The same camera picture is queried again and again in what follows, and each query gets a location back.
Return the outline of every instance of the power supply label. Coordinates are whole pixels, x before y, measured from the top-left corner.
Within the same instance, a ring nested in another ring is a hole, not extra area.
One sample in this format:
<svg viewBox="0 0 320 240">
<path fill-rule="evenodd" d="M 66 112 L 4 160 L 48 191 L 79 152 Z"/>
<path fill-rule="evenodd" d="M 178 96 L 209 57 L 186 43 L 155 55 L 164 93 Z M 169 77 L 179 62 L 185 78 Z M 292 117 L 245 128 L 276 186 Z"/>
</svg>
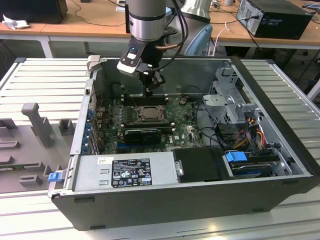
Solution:
<svg viewBox="0 0 320 240">
<path fill-rule="evenodd" d="M 127 188 L 147 185 L 152 185 L 149 158 L 112 161 L 112 187 Z"/>
</svg>

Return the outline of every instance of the floor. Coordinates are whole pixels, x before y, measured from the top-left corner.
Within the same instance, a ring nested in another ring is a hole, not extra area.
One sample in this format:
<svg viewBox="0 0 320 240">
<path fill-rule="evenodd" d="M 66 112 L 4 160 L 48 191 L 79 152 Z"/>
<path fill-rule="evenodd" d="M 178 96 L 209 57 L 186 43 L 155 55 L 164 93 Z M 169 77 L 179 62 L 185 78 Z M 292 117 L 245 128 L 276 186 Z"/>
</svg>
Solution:
<svg viewBox="0 0 320 240">
<path fill-rule="evenodd" d="M 118 57 L 123 53 L 126 43 L 89 43 L 91 54 L 104 57 Z M 51 42 L 51 48 L 56 58 L 86 58 L 83 42 Z M 297 80 L 306 66 L 310 63 L 317 50 L 297 50 L 283 71 L 292 79 Z M 282 53 L 277 53 L 277 58 L 285 58 Z M 38 41 L 27 40 L 2 40 L 0 42 L 0 79 L 17 57 L 44 58 L 42 47 Z M 298 86 L 304 90 L 309 80 L 313 79 L 318 71 L 319 64 L 313 62 L 308 71 L 303 75 Z"/>
</svg>

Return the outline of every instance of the computer tower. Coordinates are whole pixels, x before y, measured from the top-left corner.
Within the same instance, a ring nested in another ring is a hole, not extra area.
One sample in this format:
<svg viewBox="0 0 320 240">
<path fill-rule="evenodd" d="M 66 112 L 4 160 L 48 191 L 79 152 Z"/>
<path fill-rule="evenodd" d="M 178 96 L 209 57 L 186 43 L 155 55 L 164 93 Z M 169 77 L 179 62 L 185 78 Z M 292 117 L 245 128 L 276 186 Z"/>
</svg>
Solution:
<svg viewBox="0 0 320 240">
<path fill-rule="evenodd" d="M 0 19 L 3 15 L 29 23 L 60 24 L 68 11 L 66 0 L 2 0 Z"/>
<path fill-rule="evenodd" d="M 300 39 L 312 17 L 286 0 L 242 0 L 236 14 L 256 38 L 294 40 Z"/>
</svg>

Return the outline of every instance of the wooden desk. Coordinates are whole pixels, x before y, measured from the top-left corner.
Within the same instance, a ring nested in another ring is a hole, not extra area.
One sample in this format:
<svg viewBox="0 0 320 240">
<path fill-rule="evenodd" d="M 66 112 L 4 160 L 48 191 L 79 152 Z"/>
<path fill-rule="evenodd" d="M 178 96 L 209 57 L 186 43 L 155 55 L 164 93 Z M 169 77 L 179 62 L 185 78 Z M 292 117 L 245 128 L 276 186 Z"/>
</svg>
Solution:
<svg viewBox="0 0 320 240">
<path fill-rule="evenodd" d="M 41 31 L 48 36 L 77 36 L 77 37 L 108 37 L 108 38 L 129 38 L 126 34 L 125 13 L 116 11 L 116 5 L 107 0 L 93 0 L 90 3 L 82 3 L 80 0 L 66 0 L 68 6 L 67 16 L 62 24 L 47 24 Z M 116 25 L 99 26 L 88 24 L 79 17 L 93 24 Z"/>
<path fill-rule="evenodd" d="M 0 24 L 0 34 L 12 34 L 12 35 L 41 35 L 41 30 L 45 27 L 45 23 L 30 23 L 30 27 L 18 28 L 12 30 L 7 28 L 6 25 Z"/>
<path fill-rule="evenodd" d="M 301 7 L 304 3 L 314 3 L 311 1 L 291 0 L 292 3 Z M 234 7 L 223 7 L 227 11 L 235 9 Z M 228 12 L 210 12 L 211 22 L 224 23 L 236 20 Z M 219 36 L 219 44 L 222 46 L 242 46 L 254 47 L 255 43 L 250 38 L 247 30 L 240 22 L 229 23 L 227 25 L 231 30 L 223 31 Z M 219 32 L 225 28 L 224 24 L 213 24 L 213 39 L 216 39 Z M 254 38 L 260 47 L 263 48 L 290 48 L 290 49 L 319 49 L 320 48 L 320 24 L 310 21 L 304 33 L 299 40 L 276 39 L 276 38 Z"/>
<path fill-rule="evenodd" d="M 291 1 L 299 7 L 301 7 L 303 3 L 308 2 L 299 0 Z M 124 25 L 124 12 L 116 11 L 116 5 L 108 0 L 92 0 L 90 3 L 82 3 L 80 0 L 66 0 L 66 2 L 68 12 L 62 24 L 31 23 L 30 28 L 19 30 L 11 30 L 3 24 L 0 24 L 0 39 L 40 41 L 47 58 L 53 57 L 49 44 L 50 41 L 85 42 L 87 43 L 85 46 L 88 46 L 88 42 L 127 43 L 129 41 L 130 35 L 126 34 L 126 26 Z M 222 8 L 227 11 L 237 11 L 235 6 Z M 86 23 L 75 15 L 76 11 L 77 15 L 81 16 L 87 22 L 98 25 Z M 211 22 L 214 23 L 236 20 L 236 18 L 228 12 L 212 11 L 210 12 L 210 17 Z M 241 23 L 229 23 L 228 27 L 231 30 L 225 30 L 221 33 L 218 39 L 218 45 L 256 47 Z M 213 24 L 211 36 L 214 40 L 223 28 L 225 28 L 224 24 Z M 255 38 L 255 41 L 262 48 L 320 49 L 320 24 L 311 21 L 299 40 Z"/>
</svg>

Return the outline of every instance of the motherboard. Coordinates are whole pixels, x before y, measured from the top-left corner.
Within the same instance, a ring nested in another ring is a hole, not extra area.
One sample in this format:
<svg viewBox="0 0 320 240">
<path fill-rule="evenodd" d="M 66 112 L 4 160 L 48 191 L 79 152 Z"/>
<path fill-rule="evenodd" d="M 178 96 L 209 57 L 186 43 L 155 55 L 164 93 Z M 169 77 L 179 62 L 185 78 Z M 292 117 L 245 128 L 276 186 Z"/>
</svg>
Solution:
<svg viewBox="0 0 320 240">
<path fill-rule="evenodd" d="M 181 95 L 122 96 L 97 109 L 104 154 L 169 152 L 203 147 L 195 100 Z"/>
</svg>

